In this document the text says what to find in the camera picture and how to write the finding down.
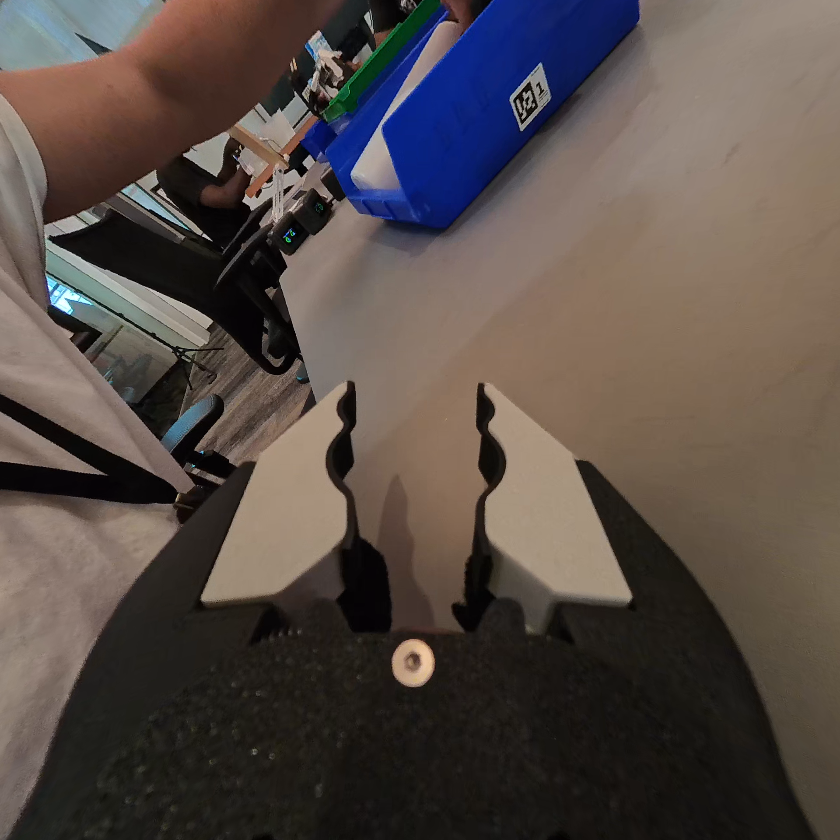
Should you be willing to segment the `black tripod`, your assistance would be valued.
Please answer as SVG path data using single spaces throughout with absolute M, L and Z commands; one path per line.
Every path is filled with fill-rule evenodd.
M 170 344 L 164 342 L 164 347 L 170 351 L 175 357 L 175 364 L 183 370 L 185 376 L 186 389 L 188 391 L 195 390 L 192 380 L 193 368 L 204 374 L 208 381 L 213 383 L 216 381 L 217 372 L 214 369 L 207 367 L 200 359 L 200 354 L 212 354 L 223 349 L 219 346 L 204 346 L 202 348 L 187 348 L 181 345 Z

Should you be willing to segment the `blue and black stool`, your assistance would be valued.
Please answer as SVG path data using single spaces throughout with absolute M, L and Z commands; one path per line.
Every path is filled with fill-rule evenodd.
M 225 456 L 198 447 L 222 418 L 224 409 L 222 397 L 208 395 L 180 415 L 163 435 L 161 445 L 179 466 L 195 468 L 221 480 L 234 473 L 235 467 Z

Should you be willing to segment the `person's left forearm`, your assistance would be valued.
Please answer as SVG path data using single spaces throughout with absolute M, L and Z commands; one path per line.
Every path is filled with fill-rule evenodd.
M 46 176 L 43 220 L 90 208 L 233 127 L 274 86 L 334 1 L 172 1 L 131 43 L 2 73 Z

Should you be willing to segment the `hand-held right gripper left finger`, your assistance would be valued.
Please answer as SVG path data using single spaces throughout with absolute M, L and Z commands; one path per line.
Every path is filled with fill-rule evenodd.
M 202 604 L 310 604 L 344 591 L 359 538 L 354 383 L 336 386 L 257 459 L 201 593 Z

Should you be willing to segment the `green plastic bin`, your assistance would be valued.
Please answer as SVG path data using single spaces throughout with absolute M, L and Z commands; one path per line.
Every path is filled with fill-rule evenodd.
M 321 119 L 328 124 L 351 119 L 445 16 L 439 1 L 420 2 L 339 90 Z

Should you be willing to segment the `black office chair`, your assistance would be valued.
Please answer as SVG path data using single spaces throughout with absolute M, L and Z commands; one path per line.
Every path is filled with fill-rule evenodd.
M 95 223 L 48 241 L 101 270 L 160 293 L 210 318 L 269 375 L 301 361 L 298 337 L 280 308 L 285 261 L 254 230 L 237 250 L 218 252 L 205 239 L 164 235 L 115 209 Z

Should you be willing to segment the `black device with lit screen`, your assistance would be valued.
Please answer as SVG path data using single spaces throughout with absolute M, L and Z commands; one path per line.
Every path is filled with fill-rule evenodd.
M 271 226 L 266 243 L 274 252 L 292 256 L 309 235 L 309 231 L 293 212 L 285 212 Z
M 333 215 L 333 200 L 325 198 L 317 189 L 307 190 L 294 211 L 295 218 L 309 236 L 319 233 Z

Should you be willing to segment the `large blue plastic bin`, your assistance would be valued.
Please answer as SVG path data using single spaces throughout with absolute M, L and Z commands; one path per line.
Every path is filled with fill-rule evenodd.
M 637 1 L 495 1 L 395 120 L 402 189 L 363 192 L 354 163 L 429 34 L 327 150 L 361 214 L 445 229 L 637 26 Z

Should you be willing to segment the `white roll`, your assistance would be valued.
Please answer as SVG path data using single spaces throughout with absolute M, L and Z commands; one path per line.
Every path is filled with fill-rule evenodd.
M 411 96 L 453 48 L 464 31 L 463 24 L 453 19 L 444 19 L 423 42 L 405 80 L 353 165 L 350 178 L 354 187 L 363 192 L 393 192 L 403 188 L 397 157 L 402 153 L 406 142 L 397 138 L 395 120 L 398 116 L 403 116 Z

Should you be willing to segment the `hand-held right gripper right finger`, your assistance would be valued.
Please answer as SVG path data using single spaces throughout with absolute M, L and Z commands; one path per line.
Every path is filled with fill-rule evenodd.
M 494 385 L 476 394 L 474 604 L 507 599 L 530 634 L 561 605 L 626 609 L 633 595 L 578 462 Z

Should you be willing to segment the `wooden desk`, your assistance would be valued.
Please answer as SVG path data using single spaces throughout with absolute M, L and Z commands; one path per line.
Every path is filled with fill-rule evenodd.
M 289 172 L 288 157 L 279 152 L 272 142 L 259 137 L 239 124 L 228 130 L 228 136 L 241 146 L 239 165 L 250 175 L 246 189 L 247 198 L 255 198 L 272 180 L 274 174 Z

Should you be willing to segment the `small blue plastic bin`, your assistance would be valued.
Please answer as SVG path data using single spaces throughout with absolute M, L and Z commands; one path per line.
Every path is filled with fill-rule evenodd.
M 327 150 L 333 141 L 337 139 L 333 128 L 322 119 L 316 119 L 308 131 L 302 136 L 300 145 L 309 153 L 313 160 L 324 162 L 327 158 Z

